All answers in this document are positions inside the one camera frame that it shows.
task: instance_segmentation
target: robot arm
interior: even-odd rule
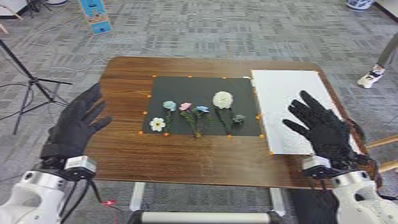
[[[339,120],[305,91],[299,92],[305,102],[292,100],[289,112],[301,124],[283,120],[289,129],[310,142],[314,154],[303,159],[301,173],[314,179],[331,179],[331,193],[339,201],[339,224],[398,224],[398,205],[376,194],[374,181],[358,166],[367,163],[349,147],[349,126]]]
[[[61,111],[58,122],[40,152],[40,164],[22,175],[12,187],[10,198],[0,206],[1,224],[61,223],[65,185],[68,181],[90,180],[95,174],[93,161],[83,156],[84,145],[93,133],[111,118],[92,122],[104,108],[95,104],[100,98],[99,85],[72,100]]]

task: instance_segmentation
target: blue flower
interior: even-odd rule
[[[205,106],[196,106],[196,107],[195,107],[195,110],[196,110],[198,112],[202,112],[202,113],[207,113],[207,112],[209,112]]]
[[[164,101],[163,102],[163,108],[166,109],[166,110],[170,110],[170,111],[173,111],[175,110],[175,103],[172,102],[172,101]]]

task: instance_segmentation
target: tripod stand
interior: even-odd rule
[[[19,127],[19,122],[20,122],[20,116],[24,113],[28,113],[31,110],[35,110],[38,107],[42,107],[45,104],[49,103],[54,103],[58,104],[60,106],[65,106],[67,105],[67,102],[65,100],[61,99],[61,97],[56,95],[56,92],[58,92],[58,87],[60,85],[70,85],[68,82],[60,82],[60,81],[52,81],[52,80],[47,80],[47,79],[38,79],[36,77],[33,77],[31,73],[28,72],[22,64],[20,64],[20,61],[17,60],[15,58],[15,55],[0,39],[0,45],[1,45],[1,48],[3,48],[3,51],[6,52],[10,58],[12,58],[12,61],[28,77],[28,87],[26,87],[26,93],[24,93],[24,97],[22,97],[22,101],[20,101],[20,109],[19,109],[19,112],[17,112],[17,118],[15,118],[15,125],[13,125],[13,131],[12,131],[12,134],[15,134],[17,132],[17,127]],[[54,89],[49,90],[47,87],[40,84],[40,82],[49,82],[49,83],[54,83]],[[29,109],[26,109],[26,100],[28,100],[28,93],[29,93],[29,90],[31,90],[31,87],[36,87],[44,97],[45,97],[45,102],[42,102],[36,106],[33,106]]]

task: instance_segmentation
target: black glove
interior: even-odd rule
[[[83,155],[90,136],[111,122],[111,117],[106,116],[92,123],[104,108],[104,102],[92,107],[99,98],[99,84],[95,84],[60,113],[56,125],[47,131],[49,137],[40,151],[40,159],[70,158]]]
[[[339,120],[331,110],[324,109],[305,91],[299,91],[299,97],[307,105],[292,100],[287,110],[305,127],[285,119],[282,123],[308,140],[314,154],[330,160],[331,167],[349,169],[356,154],[349,147],[347,124]]]

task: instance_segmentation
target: wooden table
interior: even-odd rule
[[[138,134],[152,76],[243,77],[250,69],[315,70],[342,117],[346,113],[319,67],[307,62],[115,57],[100,77],[113,122],[92,137],[86,154],[97,179],[307,188],[301,156],[269,155],[266,138]]]

